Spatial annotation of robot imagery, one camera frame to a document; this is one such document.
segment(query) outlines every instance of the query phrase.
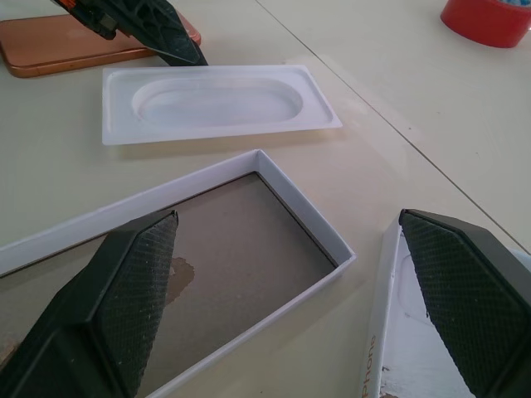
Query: brown cardboard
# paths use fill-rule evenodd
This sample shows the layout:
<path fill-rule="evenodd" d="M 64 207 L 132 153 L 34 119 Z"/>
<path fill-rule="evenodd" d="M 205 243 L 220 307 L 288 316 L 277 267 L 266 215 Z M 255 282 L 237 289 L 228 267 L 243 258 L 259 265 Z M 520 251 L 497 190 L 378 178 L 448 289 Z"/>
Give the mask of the brown cardboard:
<path fill-rule="evenodd" d="M 257 174 L 175 206 L 164 309 L 139 396 L 216 351 L 334 270 Z M 0 347 L 24 338 L 101 239 L 0 279 Z"/>

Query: black plastic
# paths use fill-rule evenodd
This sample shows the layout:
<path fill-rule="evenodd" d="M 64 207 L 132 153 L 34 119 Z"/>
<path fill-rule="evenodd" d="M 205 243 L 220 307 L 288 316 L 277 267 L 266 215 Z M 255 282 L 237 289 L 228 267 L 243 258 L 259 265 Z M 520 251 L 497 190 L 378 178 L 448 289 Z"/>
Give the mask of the black plastic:
<path fill-rule="evenodd" d="M 174 211 L 110 232 L 0 372 L 2 398 L 133 398 L 162 316 Z"/>
<path fill-rule="evenodd" d="M 72 8 L 60 5 L 105 39 L 113 39 L 116 29 L 136 37 L 171 66 L 207 65 L 199 46 L 166 0 L 76 0 Z"/>
<path fill-rule="evenodd" d="M 531 273 L 478 226 L 414 210 L 399 221 L 431 322 L 470 392 L 531 396 Z"/>

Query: oval recess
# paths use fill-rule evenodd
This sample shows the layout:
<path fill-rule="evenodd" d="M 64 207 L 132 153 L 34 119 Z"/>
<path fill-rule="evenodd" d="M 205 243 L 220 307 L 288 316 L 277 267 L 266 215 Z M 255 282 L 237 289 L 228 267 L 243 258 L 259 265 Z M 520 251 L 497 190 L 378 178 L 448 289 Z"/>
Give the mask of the oval recess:
<path fill-rule="evenodd" d="M 283 122 L 300 113 L 303 100 L 273 79 L 166 79 L 140 88 L 131 106 L 157 127 L 209 128 Z"/>

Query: copper phone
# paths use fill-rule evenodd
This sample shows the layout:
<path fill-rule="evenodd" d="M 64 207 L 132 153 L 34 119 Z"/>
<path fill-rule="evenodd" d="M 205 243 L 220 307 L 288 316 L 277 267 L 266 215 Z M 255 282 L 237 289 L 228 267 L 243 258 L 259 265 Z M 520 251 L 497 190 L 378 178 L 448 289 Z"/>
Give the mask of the copper phone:
<path fill-rule="evenodd" d="M 188 35 L 200 45 L 199 32 L 181 14 L 179 17 Z M 154 55 L 132 36 L 118 31 L 114 40 L 105 40 L 68 14 L 1 21 L 0 50 L 7 69 L 16 77 L 49 75 Z"/>

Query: red object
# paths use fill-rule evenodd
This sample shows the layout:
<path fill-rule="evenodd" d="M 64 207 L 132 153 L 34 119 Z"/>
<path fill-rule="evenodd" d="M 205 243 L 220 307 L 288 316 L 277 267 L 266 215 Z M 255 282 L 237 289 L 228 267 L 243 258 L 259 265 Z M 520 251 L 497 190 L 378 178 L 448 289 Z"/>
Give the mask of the red object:
<path fill-rule="evenodd" d="M 448 0 L 441 20 L 454 32 L 493 47 L 518 44 L 531 25 L 531 7 L 500 0 Z"/>

